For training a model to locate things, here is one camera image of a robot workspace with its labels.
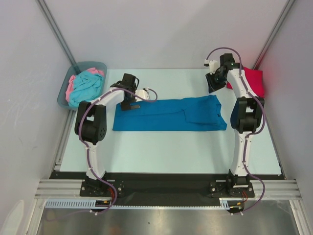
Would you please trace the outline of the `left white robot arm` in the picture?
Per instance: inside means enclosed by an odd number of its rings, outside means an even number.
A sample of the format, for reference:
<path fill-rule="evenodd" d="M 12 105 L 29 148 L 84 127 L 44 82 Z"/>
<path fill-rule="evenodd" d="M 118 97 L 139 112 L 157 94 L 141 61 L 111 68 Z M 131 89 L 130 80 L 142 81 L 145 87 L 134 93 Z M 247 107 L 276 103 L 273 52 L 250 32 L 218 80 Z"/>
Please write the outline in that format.
<path fill-rule="evenodd" d="M 108 183 L 103 181 L 106 170 L 97 157 L 97 146 L 107 133 L 107 110 L 121 105 L 122 111 L 137 109 L 137 91 L 139 79 L 132 74 L 125 73 L 122 80 L 110 86 L 105 94 L 92 101 L 82 101 L 78 107 L 75 134 L 84 145 L 87 157 L 86 182 L 91 184 L 91 190 L 96 195 L 104 195 L 108 190 Z"/>

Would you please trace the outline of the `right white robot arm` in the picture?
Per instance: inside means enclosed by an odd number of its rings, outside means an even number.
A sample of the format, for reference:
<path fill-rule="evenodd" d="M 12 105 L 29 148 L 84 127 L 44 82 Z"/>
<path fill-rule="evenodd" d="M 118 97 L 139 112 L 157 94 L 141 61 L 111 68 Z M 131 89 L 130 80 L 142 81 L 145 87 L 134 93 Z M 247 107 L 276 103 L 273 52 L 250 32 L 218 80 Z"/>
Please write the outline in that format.
<path fill-rule="evenodd" d="M 206 59 L 204 65 L 209 67 L 209 73 L 205 76 L 208 91 L 213 93 L 230 84 L 236 97 L 230 116 L 235 134 L 233 162 L 225 182 L 210 184 L 212 196 L 253 197 L 249 154 L 253 136 L 259 134 L 266 123 L 263 117 L 264 99 L 252 90 L 242 64 L 235 62 L 231 53 L 221 55 L 219 61 Z"/>

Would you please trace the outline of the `dark blue t shirt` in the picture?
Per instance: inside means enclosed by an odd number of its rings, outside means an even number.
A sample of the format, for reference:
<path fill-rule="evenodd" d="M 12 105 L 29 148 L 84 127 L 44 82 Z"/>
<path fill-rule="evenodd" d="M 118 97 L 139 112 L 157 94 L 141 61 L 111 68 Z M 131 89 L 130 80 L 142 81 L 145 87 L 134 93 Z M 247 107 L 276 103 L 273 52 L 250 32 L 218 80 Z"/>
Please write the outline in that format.
<path fill-rule="evenodd" d="M 114 131 L 224 131 L 227 123 L 221 115 L 221 103 L 215 95 L 183 99 L 141 101 L 139 108 L 123 111 L 117 105 Z"/>

